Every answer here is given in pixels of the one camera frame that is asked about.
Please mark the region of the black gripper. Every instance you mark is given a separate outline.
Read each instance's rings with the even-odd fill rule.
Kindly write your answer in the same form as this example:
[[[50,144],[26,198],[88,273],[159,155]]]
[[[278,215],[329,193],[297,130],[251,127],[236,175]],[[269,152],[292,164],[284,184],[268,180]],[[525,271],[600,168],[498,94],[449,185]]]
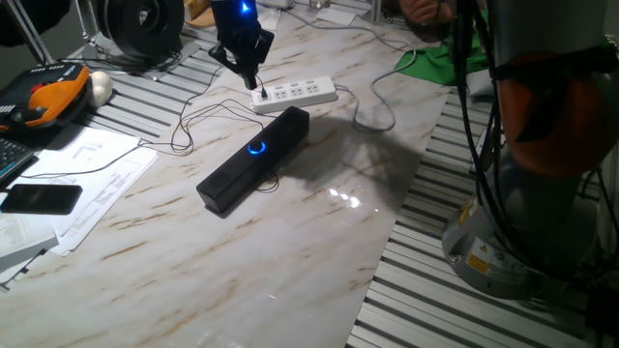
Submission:
[[[261,29],[254,0],[213,0],[212,11],[218,42],[209,56],[255,89],[258,64],[266,61],[275,34]]]

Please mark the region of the person right hand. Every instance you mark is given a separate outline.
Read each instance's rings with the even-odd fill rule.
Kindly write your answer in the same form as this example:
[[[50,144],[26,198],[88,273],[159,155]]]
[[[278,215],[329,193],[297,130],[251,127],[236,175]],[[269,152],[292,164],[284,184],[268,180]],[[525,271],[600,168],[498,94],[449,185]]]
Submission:
[[[441,0],[399,0],[403,15],[414,24],[439,25],[454,20],[452,7]]]

